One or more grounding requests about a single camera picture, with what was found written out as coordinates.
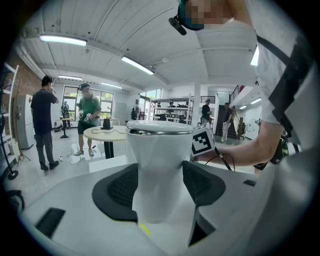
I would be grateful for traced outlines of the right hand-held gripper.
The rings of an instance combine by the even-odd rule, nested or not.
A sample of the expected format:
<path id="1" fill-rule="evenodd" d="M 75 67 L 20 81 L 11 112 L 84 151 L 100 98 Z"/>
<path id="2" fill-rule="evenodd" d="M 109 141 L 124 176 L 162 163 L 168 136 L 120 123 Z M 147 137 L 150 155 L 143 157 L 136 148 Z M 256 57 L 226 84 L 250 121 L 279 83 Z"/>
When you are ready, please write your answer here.
<path id="1" fill-rule="evenodd" d="M 215 135 L 209 122 L 193 128 L 191 156 L 196 157 L 215 149 Z"/>

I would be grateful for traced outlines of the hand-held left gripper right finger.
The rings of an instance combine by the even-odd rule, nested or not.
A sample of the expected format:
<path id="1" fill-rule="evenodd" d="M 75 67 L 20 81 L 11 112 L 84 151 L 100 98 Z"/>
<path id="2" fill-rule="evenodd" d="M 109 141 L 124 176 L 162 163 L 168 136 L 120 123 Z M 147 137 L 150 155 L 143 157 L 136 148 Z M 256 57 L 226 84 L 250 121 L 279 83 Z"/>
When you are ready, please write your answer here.
<path id="1" fill-rule="evenodd" d="M 222 178 L 190 161 L 182 162 L 183 183 L 195 207 L 209 206 L 226 191 Z"/>

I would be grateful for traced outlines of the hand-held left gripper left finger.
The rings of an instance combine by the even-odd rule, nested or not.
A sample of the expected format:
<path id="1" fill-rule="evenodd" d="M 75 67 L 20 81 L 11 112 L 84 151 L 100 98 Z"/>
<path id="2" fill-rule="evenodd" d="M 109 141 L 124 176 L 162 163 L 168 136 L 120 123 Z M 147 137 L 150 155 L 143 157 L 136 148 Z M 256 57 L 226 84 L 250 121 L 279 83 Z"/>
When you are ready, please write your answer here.
<path id="1" fill-rule="evenodd" d="M 112 220 L 137 223 L 138 215 L 132 210 L 137 188 L 138 165 L 133 163 L 99 180 L 93 187 L 92 200 Z"/>

